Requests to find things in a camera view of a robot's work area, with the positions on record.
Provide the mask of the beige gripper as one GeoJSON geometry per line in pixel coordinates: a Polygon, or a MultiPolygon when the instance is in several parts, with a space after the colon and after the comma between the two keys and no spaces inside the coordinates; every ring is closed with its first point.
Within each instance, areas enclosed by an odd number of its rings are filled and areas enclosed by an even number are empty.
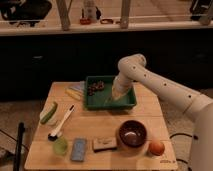
{"type": "Polygon", "coordinates": [[[111,99],[116,101],[121,99],[122,97],[124,97],[126,95],[126,93],[121,93],[119,92],[117,89],[112,88],[112,94],[111,94],[111,99]]]}

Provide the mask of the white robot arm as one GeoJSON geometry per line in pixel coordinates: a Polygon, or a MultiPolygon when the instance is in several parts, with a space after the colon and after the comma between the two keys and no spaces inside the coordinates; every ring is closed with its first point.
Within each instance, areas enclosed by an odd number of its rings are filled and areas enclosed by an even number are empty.
{"type": "Polygon", "coordinates": [[[163,100],[171,103],[194,122],[189,154],[189,171],[213,171],[213,98],[188,88],[145,68],[142,54],[123,57],[112,86],[112,99],[118,100],[141,83],[163,100]]]}

